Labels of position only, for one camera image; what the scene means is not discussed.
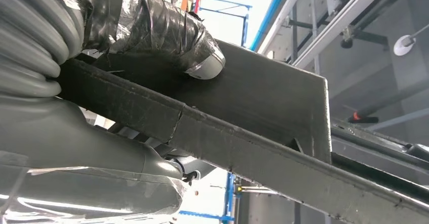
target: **blue metal frame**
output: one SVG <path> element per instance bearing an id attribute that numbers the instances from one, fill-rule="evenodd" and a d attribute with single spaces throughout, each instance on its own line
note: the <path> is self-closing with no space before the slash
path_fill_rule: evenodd
<path id="1" fill-rule="evenodd" d="M 227 176 L 227 184 L 226 184 L 226 191 L 225 191 L 224 214 L 222 216 L 205 214 L 205 213 L 198 213 L 198 212 L 192 212 L 192 211 L 185 211 L 185 210 L 181 210 L 179 212 L 179 214 L 204 217 L 204 218 L 211 218 L 211 219 L 218 219 L 218 220 L 221 220 L 222 223 L 224 223 L 224 224 L 228 224 L 228 222 L 234 221 L 235 218 L 233 218 L 231 216 L 232 211 L 233 211 L 232 207 L 233 207 L 234 190 L 235 190 L 234 180 L 235 180 L 235 175 L 233 175 L 232 173 L 229 172 L 228 176 Z"/>
<path id="2" fill-rule="evenodd" d="M 268 7 L 268 11 L 265 14 L 264 19 L 262 20 L 261 26 L 259 27 L 258 32 L 256 33 L 256 37 L 253 40 L 252 45 L 250 46 L 250 49 L 252 51 L 256 50 L 256 47 L 259 45 L 259 43 L 262 40 L 263 34 L 266 34 L 266 30 L 268 29 L 268 25 L 270 21 L 273 19 L 273 16 L 276 12 L 276 10 L 279 8 L 281 0 L 273 0 Z"/>
<path id="3" fill-rule="evenodd" d="M 220 215 L 210 215 L 210 214 L 204 214 L 204 213 L 198 213 L 198 212 L 192 212 L 192 211 L 185 211 L 181 210 L 179 212 L 181 215 L 191 215 L 191 216 L 197 216 L 197 217 L 203 217 L 203 218 L 210 218 L 210 219 L 218 219 L 221 221 L 234 221 L 233 217 L 230 216 L 220 216 Z"/>
<path id="4" fill-rule="evenodd" d="M 203 8 L 203 7 L 200 6 L 198 10 L 205 10 L 205 11 L 209 11 L 209 12 L 221 13 L 221 14 L 225 14 L 225 15 L 230 15 L 230 16 L 242 18 L 243 19 L 243 33 L 241 35 L 241 46 L 243 47 L 244 43 L 246 43 L 246 39 L 247 39 L 247 25 L 248 25 L 248 20 L 249 20 L 249 12 L 250 12 L 250 9 L 252 8 L 252 6 L 246 5 L 246 4 L 241 4 L 241 3 L 230 2 L 230 1 L 227 1 L 227 0 L 214 0 L 214 1 L 220 1 L 220 2 L 224 2 L 224 3 L 229 3 L 229 4 L 233 4 L 235 6 L 230 7 L 230 8 L 218 9 L 218 10 L 207 9 L 207 8 Z M 247 8 L 247 14 L 245 16 L 240 16 L 240 15 L 237 15 L 237 14 L 221 12 L 221 10 L 226 10 L 226 9 L 231 9 L 231 8 L 236 8 L 236 7 L 245 7 L 245 8 Z"/>

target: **red post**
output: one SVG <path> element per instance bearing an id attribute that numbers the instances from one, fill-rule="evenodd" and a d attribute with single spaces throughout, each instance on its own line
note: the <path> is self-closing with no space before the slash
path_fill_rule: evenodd
<path id="1" fill-rule="evenodd" d="M 194 13 L 198 13 L 198 10 L 200 9 L 200 2 L 201 0 L 195 1 Z"/>

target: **steel beam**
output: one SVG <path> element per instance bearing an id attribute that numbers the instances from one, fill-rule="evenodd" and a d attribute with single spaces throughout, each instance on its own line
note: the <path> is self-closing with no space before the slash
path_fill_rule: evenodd
<path id="1" fill-rule="evenodd" d="M 305 154 L 329 162 L 326 80 L 229 43 L 219 46 L 228 65 L 213 80 L 194 80 L 155 57 L 109 55 L 93 65 L 286 146 L 297 140 Z"/>
<path id="2" fill-rule="evenodd" d="M 351 174 L 83 62 L 72 60 L 62 69 L 62 97 L 336 219 L 427 224 L 426 189 L 394 176 L 383 187 L 376 169 L 370 168 L 374 183 L 354 175 L 368 176 L 357 162 L 336 162 Z"/>

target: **white cap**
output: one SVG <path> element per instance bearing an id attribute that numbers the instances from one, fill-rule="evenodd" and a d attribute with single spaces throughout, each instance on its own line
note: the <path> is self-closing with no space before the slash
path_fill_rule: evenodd
<path id="1" fill-rule="evenodd" d="M 225 57 L 222 52 L 216 49 L 209 57 L 200 64 L 185 71 L 190 76 L 208 80 L 216 77 L 225 66 Z"/>

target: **gray flexible hose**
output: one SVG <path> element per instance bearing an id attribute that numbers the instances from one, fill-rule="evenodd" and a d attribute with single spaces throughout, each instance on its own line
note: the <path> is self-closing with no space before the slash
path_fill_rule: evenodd
<path id="1" fill-rule="evenodd" d="M 80 10 L 61 0 L 0 0 L 0 15 L 0 95 L 59 94 L 60 85 L 46 77 L 57 77 L 59 65 L 81 51 Z"/>
<path id="2" fill-rule="evenodd" d="M 69 50 L 63 37 L 29 3 L 24 0 L 0 0 L 0 13 L 9 23 L 31 35 L 52 54 L 57 63 L 67 60 Z"/>
<path id="3" fill-rule="evenodd" d="M 0 37 L 0 55 L 43 75 L 60 75 L 60 66 L 43 47 L 4 20 Z"/>
<path id="4" fill-rule="evenodd" d="M 67 43 L 71 56 L 76 56 L 82 50 L 82 44 L 79 44 L 79 34 L 75 28 L 74 22 L 69 13 L 62 7 L 57 0 L 28 0 L 47 18 L 56 28 Z"/>

